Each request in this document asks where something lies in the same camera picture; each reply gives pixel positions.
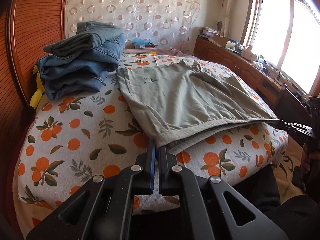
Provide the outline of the right hand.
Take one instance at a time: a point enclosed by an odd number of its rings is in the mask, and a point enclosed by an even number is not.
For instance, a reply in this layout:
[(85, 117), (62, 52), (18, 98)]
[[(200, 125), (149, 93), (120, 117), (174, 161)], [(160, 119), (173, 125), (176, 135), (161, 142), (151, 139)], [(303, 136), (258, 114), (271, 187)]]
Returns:
[(319, 160), (319, 151), (309, 152), (307, 144), (304, 144), (300, 164), (302, 174), (307, 174), (310, 171), (312, 160)]

